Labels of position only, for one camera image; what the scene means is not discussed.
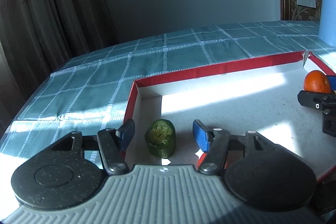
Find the green cucumber piece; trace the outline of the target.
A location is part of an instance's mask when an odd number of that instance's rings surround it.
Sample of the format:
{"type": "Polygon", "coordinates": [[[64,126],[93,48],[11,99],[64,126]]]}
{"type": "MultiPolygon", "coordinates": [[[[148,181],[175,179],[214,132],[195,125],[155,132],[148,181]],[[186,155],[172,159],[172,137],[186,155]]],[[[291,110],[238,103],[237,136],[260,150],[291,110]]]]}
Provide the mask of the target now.
{"type": "Polygon", "coordinates": [[[167,119],[154,121],[145,133],[145,142],[153,156],[161,159],[171,157],[176,147],[174,125],[167,119]]]}

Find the blue electric kettle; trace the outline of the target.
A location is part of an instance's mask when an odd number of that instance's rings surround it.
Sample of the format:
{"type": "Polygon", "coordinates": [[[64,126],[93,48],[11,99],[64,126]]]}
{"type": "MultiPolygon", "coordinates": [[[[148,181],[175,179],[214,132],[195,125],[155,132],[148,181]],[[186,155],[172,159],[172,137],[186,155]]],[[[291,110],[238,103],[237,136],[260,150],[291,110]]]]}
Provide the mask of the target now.
{"type": "Polygon", "coordinates": [[[336,0],[322,0],[318,37],[335,47],[336,44],[336,0]]]}

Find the dark patterned curtain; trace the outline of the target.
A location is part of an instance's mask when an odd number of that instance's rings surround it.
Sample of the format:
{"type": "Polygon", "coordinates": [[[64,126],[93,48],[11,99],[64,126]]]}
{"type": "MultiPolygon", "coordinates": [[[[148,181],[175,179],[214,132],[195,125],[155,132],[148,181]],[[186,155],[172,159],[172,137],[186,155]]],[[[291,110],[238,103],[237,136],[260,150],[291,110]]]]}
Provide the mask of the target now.
{"type": "Polygon", "coordinates": [[[53,71],[117,42],[104,0],[1,0],[1,130],[53,71]]]}

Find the teal plaid tablecloth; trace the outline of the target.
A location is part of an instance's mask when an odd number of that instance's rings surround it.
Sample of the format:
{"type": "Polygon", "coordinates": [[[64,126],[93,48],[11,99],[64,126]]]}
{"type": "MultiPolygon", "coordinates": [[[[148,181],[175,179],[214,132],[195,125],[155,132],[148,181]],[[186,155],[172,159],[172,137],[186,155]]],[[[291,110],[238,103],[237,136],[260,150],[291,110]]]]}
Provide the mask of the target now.
{"type": "Polygon", "coordinates": [[[136,79],[303,50],[335,66],[335,47],[310,21],[191,28],[75,57],[31,96],[1,139],[1,154],[29,158],[70,131],[90,135],[118,125],[136,79]]]}

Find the orange tangerine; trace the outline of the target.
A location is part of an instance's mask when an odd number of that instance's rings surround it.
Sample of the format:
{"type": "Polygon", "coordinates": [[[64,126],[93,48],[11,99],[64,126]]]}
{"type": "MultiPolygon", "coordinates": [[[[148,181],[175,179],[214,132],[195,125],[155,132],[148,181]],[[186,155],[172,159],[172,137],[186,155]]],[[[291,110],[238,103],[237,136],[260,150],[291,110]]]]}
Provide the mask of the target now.
{"type": "Polygon", "coordinates": [[[327,75],[318,70],[311,71],[306,75],[303,89],[308,92],[331,93],[331,86],[327,75]]]}

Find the red cardboard tray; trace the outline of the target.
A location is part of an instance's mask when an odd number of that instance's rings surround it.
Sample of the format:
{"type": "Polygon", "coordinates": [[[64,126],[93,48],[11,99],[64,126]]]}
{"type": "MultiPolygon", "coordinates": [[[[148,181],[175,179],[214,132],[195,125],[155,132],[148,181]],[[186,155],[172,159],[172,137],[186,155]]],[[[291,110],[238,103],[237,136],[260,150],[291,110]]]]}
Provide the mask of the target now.
{"type": "Polygon", "coordinates": [[[322,132],[322,113],[297,100],[314,70],[333,74],[312,53],[292,52],[137,79],[125,113],[135,122],[126,162],[196,164],[202,152],[192,126],[198,119],[234,135],[257,131],[301,157],[322,179],[335,170],[335,138],[322,132]],[[167,160],[154,157],[145,143],[146,130],[160,118],[171,121],[177,134],[177,148],[167,160]]]}

